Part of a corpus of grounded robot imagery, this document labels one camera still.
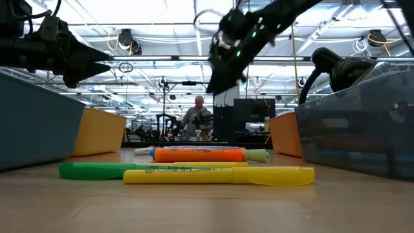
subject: marker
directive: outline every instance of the marker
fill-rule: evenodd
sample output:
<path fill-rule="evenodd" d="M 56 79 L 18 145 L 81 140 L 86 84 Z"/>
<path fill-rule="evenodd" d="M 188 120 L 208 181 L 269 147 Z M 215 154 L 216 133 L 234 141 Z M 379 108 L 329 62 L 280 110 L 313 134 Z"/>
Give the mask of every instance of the marker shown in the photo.
<path fill-rule="evenodd" d="M 238 167 L 178 170 L 128 170 L 126 184 L 264 184 L 301 186 L 315 181 L 314 168 Z"/>
<path fill-rule="evenodd" d="M 63 162 L 59 165 L 59 174 L 62 179 L 73 180 L 102 180 L 102 179 L 122 179 L 126 170 L 174 170 L 190 169 L 194 167 L 203 168 L 209 166 L 221 166 L 229 168 L 231 166 L 248 166 L 245 162 L 240 163 L 199 163 L 199 166 L 188 166 L 186 164 L 131 164 L 131 163 L 110 163 L 110 162 Z"/>
<path fill-rule="evenodd" d="M 153 153 L 155 162 L 266 162 L 266 150 L 207 150 L 158 148 Z"/>

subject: table surface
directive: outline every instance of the table surface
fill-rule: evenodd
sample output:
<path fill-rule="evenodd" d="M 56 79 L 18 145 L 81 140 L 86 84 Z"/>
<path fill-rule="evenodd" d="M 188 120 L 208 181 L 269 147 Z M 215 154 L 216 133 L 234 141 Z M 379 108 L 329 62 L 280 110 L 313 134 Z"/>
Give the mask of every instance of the table surface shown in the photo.
<path fill-rule="evenodd" d="M 71 161 L 150 162 L 133 150 Z M 1 232 L 413 232 L 414 183 L 314 166 L 315 184 L 137 184 L 59 179 L 52 163 L 0 173 Z"/>

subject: yellow highlighter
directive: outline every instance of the yellow highlighter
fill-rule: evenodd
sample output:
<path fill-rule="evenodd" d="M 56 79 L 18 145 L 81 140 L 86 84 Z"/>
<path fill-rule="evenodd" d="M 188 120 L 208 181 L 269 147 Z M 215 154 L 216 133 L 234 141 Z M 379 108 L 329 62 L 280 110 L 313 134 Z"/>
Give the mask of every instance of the yellow highlighter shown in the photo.
<path fill-rule="evenodd" d="M 234 167 L 176 170 L 128 170 L 126 184 L 264 184 L 301 186 L 315 181 L 314 168 Z"/>
<path fill-rule="evenodd" d="M 247 162 L 156 162 L 139 165 L 150 166 L 194 166 L 201 168 L 233 168 L 233 167 L 247 167 Z"/>

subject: plastic bin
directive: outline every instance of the plastic bin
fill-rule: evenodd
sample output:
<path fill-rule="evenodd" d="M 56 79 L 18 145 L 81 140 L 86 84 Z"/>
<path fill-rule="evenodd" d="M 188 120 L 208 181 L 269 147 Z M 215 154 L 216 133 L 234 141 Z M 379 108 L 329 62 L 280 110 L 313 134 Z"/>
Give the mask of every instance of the plastic bin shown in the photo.
<path fill-rule="evenodd" d="M 72 156 L 114 152 L 121 148 L 126 118 L 85 108 Z"/>
<path fill-rule="evenodd" d="M 286 113 L 269 120 L 273 150 L 302 158 L 295 113 Z"/>
<path fill-rule="evenodd" d="M 73 153 L 85 104 L 0 73 L 0 170 Z"/>

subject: blue bin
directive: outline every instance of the blue bin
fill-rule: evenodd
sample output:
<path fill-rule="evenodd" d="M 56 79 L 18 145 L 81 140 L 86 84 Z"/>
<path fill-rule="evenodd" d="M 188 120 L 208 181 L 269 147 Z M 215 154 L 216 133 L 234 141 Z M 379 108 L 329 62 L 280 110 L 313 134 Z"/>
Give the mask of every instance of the blue bin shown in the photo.
<path fill-rule="evenodd" d="M 0 171 L 71 156 L 85 104 L 0 73 Z"/>

